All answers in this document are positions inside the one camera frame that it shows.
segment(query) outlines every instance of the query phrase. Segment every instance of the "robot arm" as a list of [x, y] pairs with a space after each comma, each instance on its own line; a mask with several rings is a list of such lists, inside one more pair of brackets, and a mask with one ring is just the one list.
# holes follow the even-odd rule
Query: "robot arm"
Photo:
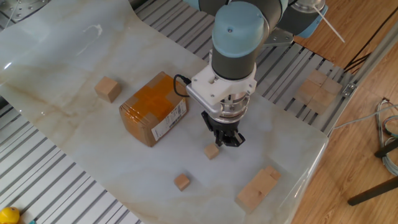
[[[294, 34], [308, 26], [297, 28], [289, 24], [297, 23], [293, 17], [283, 19], [288, 0], [184, 1], [215, 14], [209, 65], [192, 78], [187, 92], [204, 107], [202, 116], [208, 129], [214, 132], [216, 144], [238, 147], [245, 141], [238, 132], [238, 124], [256, 89], [256, 58], [264, 42], [280, 21], [286, 29], [291, 26]], [[298, 0], [295, 6], [305, 3], [301, 13], [311, 14], [313, 1], [319, 2], [319, 10], [324, 8], [324, 0]]]

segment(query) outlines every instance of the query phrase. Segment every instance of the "small wooden cube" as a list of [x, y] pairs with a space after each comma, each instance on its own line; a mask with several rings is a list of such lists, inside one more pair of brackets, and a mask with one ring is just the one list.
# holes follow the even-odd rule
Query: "small wooden cube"
[[310, 80], [317, 84], [319, 87], [322, 86], [322, 84], [326, 81], [328, 77], [323, 74], [322, 72], [319, 72], [318, 70], [312, 71], [310, 76], [308, 76], [307, 80]]
[[332, 95], [337, 95], [343, 86], [338, 82], [332, 80], [331, 78], [326, 79], [326, 81], [321, 86], [322, 89], [331, 93]]
[[248, 214], [262, 202], [266, 196], [256, 189], [251, 183], [248, 183], [238, 194], [235, 202]]
[[322, 115], [326, 109], [330, 106], [330, 103], [336, 98], [336, 95], [332, 95], [324, 89], [319, 89], [317, 94], [312, 98], [311, 102], [307, 105], [311, 110]]
[[180, 191], [185, 190], [191, 182], [185, 174], [180, 174], [176, 179], [174, 179], [174, 184], [180, 189]]
[[294, 98], [307, 105], [319, 89], [320, 87], [314, 82], [305, 80], [303, 85], [296, 92]]
[[218, 150], [216, 144], [214, 144], [214, 143], [208, 145], [205, 148], [205, 154], [206, 154], [207, 158], [209, 158], [210, 160], [212, 160], [216, 156], [218, 156], [218, 153], [220, 153], [220, 150]]
[[94, 89], [98, 97], [109, 103], [112, 103], [122, 92], [120, 85], [108, 77], [102, 78]]
[[272, 166], [267, 166], [265, 171], [271, 175], [272, 178], [274, 178], [276, 181], [279, 180], [279, 178], [282, 176], [277, 170], [275, 170]]

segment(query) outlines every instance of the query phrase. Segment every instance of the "brown packing tape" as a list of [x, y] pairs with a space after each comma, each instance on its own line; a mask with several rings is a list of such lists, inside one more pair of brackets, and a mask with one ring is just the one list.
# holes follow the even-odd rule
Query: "brown packing tape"
[[[187, 94], [185, 87], [178, 82], [176, 88], [179, 93]], [[129, 133], [152, 147], [156, 143], [152, 129], [163, 121], [182, 100], [188, 111], [187, 100], [174, 93], [173, 78], [161, 72], [124, 102], [119, 110]]]

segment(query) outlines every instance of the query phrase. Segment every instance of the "black stand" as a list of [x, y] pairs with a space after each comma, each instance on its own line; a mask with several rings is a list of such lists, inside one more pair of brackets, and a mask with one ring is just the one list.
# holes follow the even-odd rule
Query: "black stand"
[[[388, 152], [396, 149], [398, 147], [398, 139], [394, 140], [390, 144], [384, 146], [382, 149], [378, 150], [374, 155], [378, 158], [383, 158]], [[359, 203], [365, 202], [371, 198], [382, 195], [390, 190], [398, 188], [398, 177], [388, 180], [380, 185], [377, 185], [359, 195], [352, 197], [348, 200], [348, 204], [351, 206], [357, 205]]]

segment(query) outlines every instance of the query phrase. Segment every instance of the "wooden blocks stacked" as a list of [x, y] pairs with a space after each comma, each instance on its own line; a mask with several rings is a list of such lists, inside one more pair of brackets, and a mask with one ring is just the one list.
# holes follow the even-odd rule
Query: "wooden blocks stacked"
[[318, 114], [323, 114], [335, 100], [342, 86], [322, 72], [314, 70], [294, 98]]
[[185, 174], [180, 174], [176, 179], [174, 179], [174, 184], [180, 189], [180, 191], [185, 190], [191, 182]]
[[251, 213], [275, 187], [280, 173], [273, 167], [260, 170], [258, 174], [238, 194], [235, 202], [246, 212]]
[[95, 92], [97, 92], [98, 97], [112, 103], [116, 97], [119, 96], [122, 89], [117, 81], [114, 81], [108, 77], [104, 77], [99, 81], [99, 83], [94, 87]]
[[209, 158], [210, 160], [212, 160], [212, 159], [214, 159], [214, 157], [218, 156], [219, 152], [220, 152], [220, 150], [218, 150], [216, 144], [214, 144], [214, 143], [208, 145], [205, 148], [205, 154], [206, 154], [207, 158]]

